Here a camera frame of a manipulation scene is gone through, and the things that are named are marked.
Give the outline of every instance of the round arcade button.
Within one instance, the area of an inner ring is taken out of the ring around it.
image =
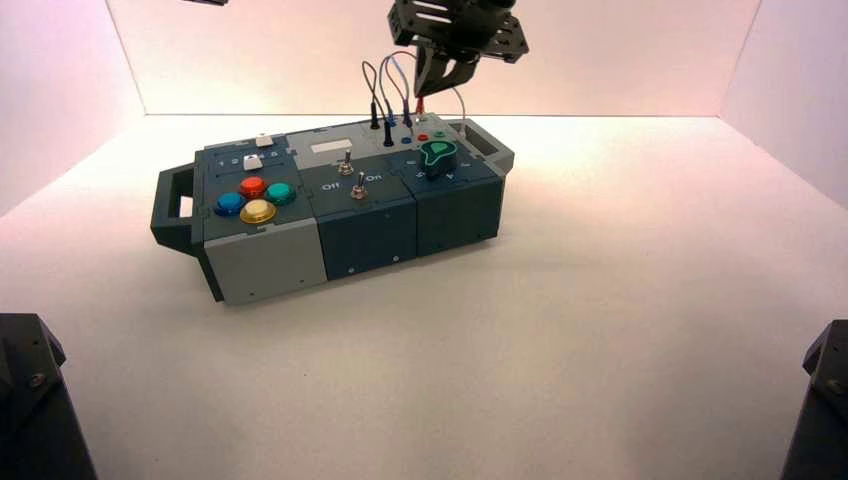
[[[266,200],[260,199],[247,202],[247,205],[241,209],[241,215],[239,215],[239,218],[241,218],[241,221],[244,223],[256,225],[271,220],[276,214],[277,207]]]
[[[297,194],[287,183],[274,183],[265,191],[265,199],[274,205],[281,206],[291,203]]]
[[[225,193],[218,197],[218,202],[215,204],[215,213],[222,217],[232,217],[239,214],[245,203],[247,203],[247,200],[238,193]]]
[[[241,181],[239,191],[247,198],[259,198],[265,193],[265,181],[262,177],[247,177]]]

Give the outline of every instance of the small red button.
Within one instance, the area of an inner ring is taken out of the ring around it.
[[[247,177],[241,181],[239,191],[247,198],[259,198],[265,193],[265,181],[260,177]]]

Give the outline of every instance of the small blue button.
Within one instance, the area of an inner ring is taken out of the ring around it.
[[[215,213],[222,217],[238,215],[247,200],[238,193],[225,193],[218,197]]]

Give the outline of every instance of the green button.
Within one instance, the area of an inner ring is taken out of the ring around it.
[[[450,145],[443,142],[434,142],[433,143],[433,153],[442,153],[445,150],[449,149]]]
[[[274,205],[285,205],[296,197],[294,189],[287,183],[275,183],[265,191],[265,198]]]

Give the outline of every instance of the white wall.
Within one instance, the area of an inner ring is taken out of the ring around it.
[[[848,207],[848,3],[763,0],[722,118]]]
[[[109,0],[149,113],[363,113],[392,0]],[[531,53],[484,61],[475,113],[717,115],[758,0],[523,0]],[[428,105],[458,111],[443,95]]]
[[[0,215],[142,114],[103,0],[0,0]]]

